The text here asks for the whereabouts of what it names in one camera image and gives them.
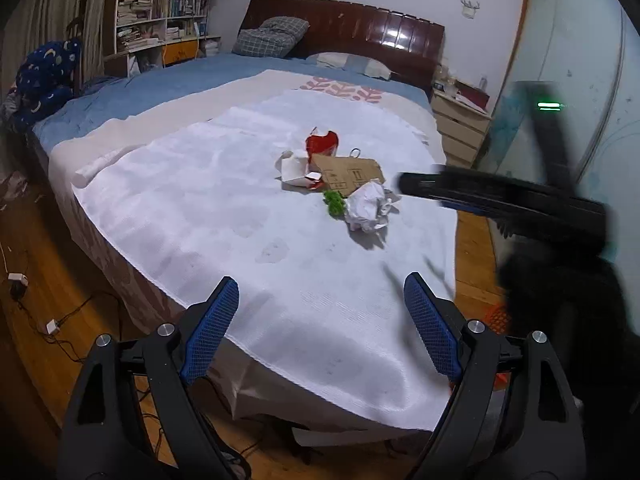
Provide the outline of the blue flower sliding door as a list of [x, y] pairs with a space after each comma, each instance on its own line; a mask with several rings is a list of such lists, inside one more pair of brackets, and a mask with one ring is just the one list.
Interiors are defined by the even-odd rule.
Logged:
[[612, 211], [605, 255], [639, 316], [639, 34], [618, 0], [529, 0], [480, 169], [539, 182], [538, 150], [516, 85], [552, 85], [583, 196]]

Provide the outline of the beige leaf pattern blanket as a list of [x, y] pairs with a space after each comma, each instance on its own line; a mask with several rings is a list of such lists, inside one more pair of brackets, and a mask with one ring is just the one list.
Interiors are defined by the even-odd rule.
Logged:
[[[152, 330], [187, 307], [149, 282], [100, 234], [78, 203], [75, 183], [89, 181], [122, 156], [162, 136], [197, 122], [209, 122], [231, 107], [262, 102], [295, 89], [369, 104], [396, 94], [372, 89], [338, 94], [331, 88], [321, 89], [307, 75], [265, 70], [253, 77], [160, 104], [137, 116], [111, 119], [82, 138], [59, 143], [51, 151], [49, 179], [74, 241], [122, 295], [131, 317], [142, 330]], [[289, 382], [237, 347], [227, 334], [209, 371], [236, 416], [270, 413], [306, 425], [342, 428], [381, 424], [346, 411]]]

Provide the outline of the grey plaid pillow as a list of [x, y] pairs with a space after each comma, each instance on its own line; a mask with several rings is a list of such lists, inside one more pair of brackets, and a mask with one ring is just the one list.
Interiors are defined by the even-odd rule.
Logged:
[[241, 29], [232, 52], [252, 58], [285, 58], [309, 26], [306, 20], [295, 16], [268, 18], [257, 28]]

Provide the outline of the cream bedside drawer cabinet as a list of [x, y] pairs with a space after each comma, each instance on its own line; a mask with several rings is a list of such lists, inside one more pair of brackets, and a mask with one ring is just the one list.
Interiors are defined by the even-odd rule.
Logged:
[[447, 164], [472, 168], [485, 141], [491, 116], [438, 90], [433, 91], [431, 107]]

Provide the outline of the white and blue pillow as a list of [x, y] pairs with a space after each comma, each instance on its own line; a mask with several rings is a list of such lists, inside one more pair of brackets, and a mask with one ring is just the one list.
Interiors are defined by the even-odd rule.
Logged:
[[375, 58], [345, 52], [321, 52], [308, 56], [307, 61], [314, 65], [360, 74], [375, 79], [390, 80], [392, 71]]

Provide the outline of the red plastic trash basket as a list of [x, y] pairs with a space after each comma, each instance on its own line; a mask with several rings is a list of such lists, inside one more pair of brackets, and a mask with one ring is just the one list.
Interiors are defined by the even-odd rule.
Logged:
[[[503, 304], [495, 304], [486, 312], [482, 321], [497, 335], [506, 335], [508, 333], [510, 316]], [[494, 390], [504, 390], [508, 383], [508, 373], [497, 373], [494, 380]]]

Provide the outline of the red snack wrapper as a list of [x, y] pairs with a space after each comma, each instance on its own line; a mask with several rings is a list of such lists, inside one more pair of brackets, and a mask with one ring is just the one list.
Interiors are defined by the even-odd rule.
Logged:
[[312, 130], [305, 141], [308, 162], [312, 162], [314, 155], [334, 156], [339, 143], [340, 139], [334, 131], [329, 130], [320, 136], [316, 130]]

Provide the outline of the white power adapter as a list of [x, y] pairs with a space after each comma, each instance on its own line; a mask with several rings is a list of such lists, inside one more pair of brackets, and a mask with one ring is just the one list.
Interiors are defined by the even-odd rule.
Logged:
[[8, 274], [8, 280], [21, 283], [25, 287], [28, 286], [28, 278], [24, 273], [11, 272]]

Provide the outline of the white bookshelf with books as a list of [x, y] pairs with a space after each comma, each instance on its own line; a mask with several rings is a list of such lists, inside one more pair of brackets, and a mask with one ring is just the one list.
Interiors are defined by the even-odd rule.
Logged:
[[105, 0], [104, 74], [128, 78], [218, 52], [215, 0]]

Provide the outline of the white woven bed cloth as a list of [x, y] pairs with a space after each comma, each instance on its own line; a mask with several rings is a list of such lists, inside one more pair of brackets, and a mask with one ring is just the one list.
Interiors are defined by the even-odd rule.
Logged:
[[136, 148], [74, 193], [100, 234], [183, 307], [221, 278], [239, 285], [228, 338], [284, 379], [344, 410], [402, 429], [433, 429], [449, 398], [402, 299], [419, 273], [456, 289], [457, 215], [403, 197], [373, 232], [331, 217], [321, 193], [277, 170], [311, 131], [384, 177], [444, 161], [433, 114], [396, 94], [369, 104], [310, 90], [229, 108]]

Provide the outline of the torn brown cardboard piece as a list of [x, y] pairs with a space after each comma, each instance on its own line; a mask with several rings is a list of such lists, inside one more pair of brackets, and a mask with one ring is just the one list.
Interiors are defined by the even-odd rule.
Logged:
[[372, 180], [385, 182], [382, 169], [374, 159], [314, 154], [311, 162], [319, 170], [326, 187], [343, 198]]

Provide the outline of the blue bed sheet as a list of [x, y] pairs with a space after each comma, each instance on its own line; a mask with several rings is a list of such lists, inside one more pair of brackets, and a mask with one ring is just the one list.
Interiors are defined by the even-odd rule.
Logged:
[[113, 79], [99, 89], [68, 101], [58, 112], [37, 122], [32, 132], [46, 153], [63, 141], [82, 138], [112, 118], [126, 119], [174, 99], [253, 77], [264, 70], [319, 76], [389, 91], [431, 110], [424, 90], [399, 81], [314, 65], [299, 58], [249, 58], [221, 53], [168, 68], [149, 70], [127, 79]]

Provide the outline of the green fuzzy scrap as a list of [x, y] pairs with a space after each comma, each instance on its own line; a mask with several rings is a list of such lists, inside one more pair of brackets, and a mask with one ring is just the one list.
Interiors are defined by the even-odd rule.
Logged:
[[346, 211], [346, 203], [339, 192], [326, 190], [323, 192], [323, 201], [332, 218], [343, 218]]

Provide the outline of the white deer wall hook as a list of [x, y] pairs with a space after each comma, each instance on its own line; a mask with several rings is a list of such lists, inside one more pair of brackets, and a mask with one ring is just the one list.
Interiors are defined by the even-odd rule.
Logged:
[[462, 15], [469, 20], [474, 20], [477, 11], [480, 10], [480, 3], [472, 0], [460, 0], [462, 4]]

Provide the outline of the navy star pattern bedding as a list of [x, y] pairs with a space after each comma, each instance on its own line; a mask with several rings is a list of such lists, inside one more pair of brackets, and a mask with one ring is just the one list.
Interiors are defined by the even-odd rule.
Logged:
[[20, 105], [14, 122], [30, 128], [56, 113], [74, 95], [73, 73], [81, 55], [78, 37], [49, 41], [27, 55], [18, 69], [15, 88]]

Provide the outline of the dark red wooden headboard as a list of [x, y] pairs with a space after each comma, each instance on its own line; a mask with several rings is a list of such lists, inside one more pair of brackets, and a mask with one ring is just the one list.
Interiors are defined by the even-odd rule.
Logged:
[[425, 18], [335, 0], [250, 0], [240, 29], [274, 16], [294, 16], [309, 23], [290, 52], [308, 58], [321, 52], [345, 52], [375, 58], [393, 80], [432, 93], [444, 47], [445, 27]]

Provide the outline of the striped beige curtain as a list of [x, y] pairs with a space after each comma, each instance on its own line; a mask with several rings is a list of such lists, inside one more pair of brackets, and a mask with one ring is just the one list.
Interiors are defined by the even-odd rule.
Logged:
[[82, 84], [103, 73], [105, 0], [18, 0], [1, 29], [1, 93], [14, 84], [18, 68], [36, 47], [67, 37], [67, 26], [81, 19]]

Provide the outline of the small white paper box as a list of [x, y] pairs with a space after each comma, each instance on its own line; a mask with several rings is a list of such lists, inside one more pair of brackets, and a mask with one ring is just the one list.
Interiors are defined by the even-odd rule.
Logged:
[[276, 161], [276, 169], [284, 185], [308, 190], [322, 185], [322, 174], [309, 165], [305, 151], [284, 151]]

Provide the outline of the white paper ball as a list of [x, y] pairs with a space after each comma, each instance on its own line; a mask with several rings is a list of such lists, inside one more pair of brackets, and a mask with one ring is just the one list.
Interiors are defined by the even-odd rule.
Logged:
[[399, 197], [378, 179], [361, 185], [345, 200], [345, 221], [351, 231], [378, 232], [388, 225], [388, 215]]

